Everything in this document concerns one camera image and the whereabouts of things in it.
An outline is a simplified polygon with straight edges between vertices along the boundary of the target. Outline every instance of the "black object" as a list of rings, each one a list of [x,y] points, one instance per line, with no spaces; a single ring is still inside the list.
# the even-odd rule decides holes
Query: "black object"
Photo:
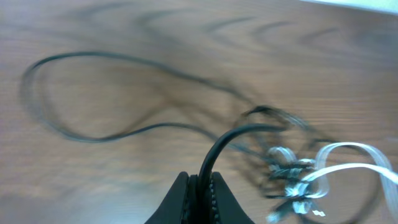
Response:
[[[197,192],[197,175],[181,172],[163,202],[145,224],[254,224],[245,214],[219,172],[211,174],[204,196]]]

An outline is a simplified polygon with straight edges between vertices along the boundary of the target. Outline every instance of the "table surface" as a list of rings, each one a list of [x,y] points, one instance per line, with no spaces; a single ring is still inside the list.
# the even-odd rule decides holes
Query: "table surface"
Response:
[[[63,52],[129,54],[233,86],[334,138],[372,144],[397,168],[398,17],[293,0],[0,3],[0,223],[144,223],[180,171],[198,173],[212,145],[169,128],[103,144],[69,141],[47,129],[21,104],[21,75]],[[91,136],[161,121],[222,134],[250,108],[128,62],[74,58],[39,73],[37,88],[62,121]],[[292,150],[302,143],[298,131],[287,134]],[[215,170],[245,212],[265,223],[279,201],[261,197],[263,177],[249,160],[227,150]],[[340,149],[330,160],[367,158]],[[320,200],[327,216],[315,218],[341,223],[365,203],[375,175],[348,170],[330,179],[331,192]],[[384,201],[366,223],[392,223]]]

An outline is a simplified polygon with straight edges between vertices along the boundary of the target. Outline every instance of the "white cable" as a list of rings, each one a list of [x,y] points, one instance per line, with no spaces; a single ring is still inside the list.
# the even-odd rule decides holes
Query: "white cable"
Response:
[[[386,169],[392,170],[392,166],[390,162],[388,161],[387,157],[377,148],[373,146],[369,146],[367,144],[362,144],[362,143],[357,143],[357,142],[339,142],[339,143],[333,143],[329,144],[323,148],[321,148],[317,154],[316,157],[316,163],[315,163],[315,169],[317,170],[322,170],[326,166],[326,159],[329,155],[329,153],[334,150],[337,147],[341,146],[356,146],[359,147],[360,149],[363,149],[367,153],[370,154],[370,156],[374,159],[375,163],[379,167],[384,167]],[[394,217],[395,220],[398,221],[398,190],[396,186],[389,181],[387,178],[385,178],[383,175],[381,175],[381,182],[382,186],[384,189],[384,194],[386,196],[386,202],[389,207],[389,210]],[[319,187],[318,191],[315,192],[314,194],[309,195],[311,198],[320,198],[325,196],[329,192],[329,184],[327,181],[327,178],[325,176],[319,178],[318,180]]]
[[[336,165],[336,166],[330,166],[330,167],[326,167],[320,170],[317,170],[315,172],[312,172],[309,175],[306,175],[304,178],[302,178],[302,181],[305,182],[300,182],[298,184],[296,184],[296,186],[292,187],[291,189],[289,189],[289,191],[287,191],[288,193],[290,193],[289,196],[303,196],[305,195],[308,198],[318,198],[318,195],[306,195],[307,193],[307,187],[310,184],[311,181],[314,181],[315,179],[322,177],[326,174],[329,174],[331,172],[334,171],[338,171],[338,170],[343,170],[343,169],[350,169],[350,168],[359,168],[359,167],[363,167],[363,168],[368,168],[371,170],[374,170],[378,173],[380,173],[380,175],[382,175],[383,177],[385,177],[387,179],[387,181],[389,181],[392,184],[398,185],[398,174],[394,173],[393,171],[391,171],[390,169],[387,169],[385,167],[379,167],[379,166],[375,166],[372,164],[363,164],[363,163],[349,163],[349,164],[341,164],[341,165]],[[304,202],[298,202],[295,206],[296,209],[299,210],[300,213],[307,213],[309,211],[309,208],[306,208],[305,205],[306,201]],[[396,218],[396,213],[392,213],[391,214],[394,218]]]
[[[281,153],[285,157],[286,162],[288,163],[293,163],[294,161],[297,160],[294,152],[287,147],[276,146],[268,150],[269,154],[276,154],[277,152]]]

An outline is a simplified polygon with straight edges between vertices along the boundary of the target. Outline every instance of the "tangled cables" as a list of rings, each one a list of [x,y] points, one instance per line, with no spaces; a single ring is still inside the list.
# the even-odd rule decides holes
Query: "tangled cables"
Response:
[[[282,205],[278,206],[274,210],[274,212],[272,212],[267,217],[269,223],[275,223],[280,221],[286,214],[290,212],[303,215],[312,210],[313,213],[316,215],[325,216],[325,213],[323,211],[317,210],[317,206],[314,203],[314,199],[324,197],[329,191],[329,185],[325,175],[338,170],[357,167],[371,169],[380,174],[384,194],[387,198],[387,204],[394,219],[398,222],[398,191],[396,187],[396,185],[398,184],[398,175],[392,171],[392,166],[390,162],[380,150],[376,149],[375,147],[361,143],[337,142],[331,139],[315,138],[314,135],[317,131],[313,127],[311,127],[306,121],[271,106],[256,106],[254,107],[254,109],[243,113],[242,117],[240,117],[235,123],[234,128],[228,131],[226,134],[222,135],[220,138],[212,132],[198,126],[173,122],[152,124],[141,129],[133,130],[130,132],[116,133],[102,138],[84,136],[72,131],[71,129],[65,127],[60,122],[58,122],[57,119],[51,116],[47,116],[50,113],[49,109],[46,108],[45,103],[40,100],[40,98],[37,98],[34,94],[34,81],[38,69],[46,63],[70,57],[113,58],[148,65],[164,71],[166,74],[169,74],[171,76],[229,93],[239,100],[255,105],[255,103],[253,103],[249,98],[245,97],[242,93],[236,91],[235,89],[228,88],[227,86],[220,85],[204,78],[181,72],[175,68],[148,59],[110,52],[73,52],[67,54],[59,54],[42,59],[31,65],[26,70],[26,72],[22,76],[21,97],[24,104],[26,105],[27,110],[35,119],[43,122],[51,129],[62,134],[64,137],[75,141],[107,142],[115,141],[117,139],[125,138],[128,136],[133,136],[144,131],[160,127],[184,128],[198,132],[208,137],[212,141],[215,141],[215,144],[210,149],[200,169],[200,173],[198,176],[199,191],[201,191],[201,189],[205,189],[205,187],[208,185],[213,164],[215,163],[218,155],[224,147],[228,146],[251,156],[256,156],[263,160],[269,166],[269,170],[271,173],[268,176],[268,181],[285,181],[284,195],[266,195],[267,198],[282,198],[285,200]],[[270,125],[262,123],[251,123],[249,117],[251,114],[254,113],[259,113],[268,118],[274,118],[278,121],[279,124]],[[297,159],[296,155],[289,148],[282,145],[270,145],[267,141],[265,141],[264,138],[257,135],[258,132],[268,132],[275,135],[280,135],[280,133],[288,130],[292,126],[297,126],[306,133],[308,148],[315,147],[318,142],[328,142],[330,144],[321,148],[315,159]],[[252,134],[252,137],[257,141],[258,145],[263,148],[264,153],[253,151],[248,147],[243,146],[242,144],[230,143],[231,140],[245,133]],[[362,149],[374,159],[376,166],[372,164],[351,163],[326,167],[326,159],[329,153],[337,147]],[[279,159],[277,159],[278,154],[284,158],[284,161],[280,161]],[[313,185],[315,180],[318,180],[318,187],[316,189]]]

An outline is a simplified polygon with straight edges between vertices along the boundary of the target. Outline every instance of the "white surface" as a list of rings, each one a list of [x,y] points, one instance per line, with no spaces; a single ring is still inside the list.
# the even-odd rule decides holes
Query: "white surface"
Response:
[[[398,0],[304,0],[398,14]]]

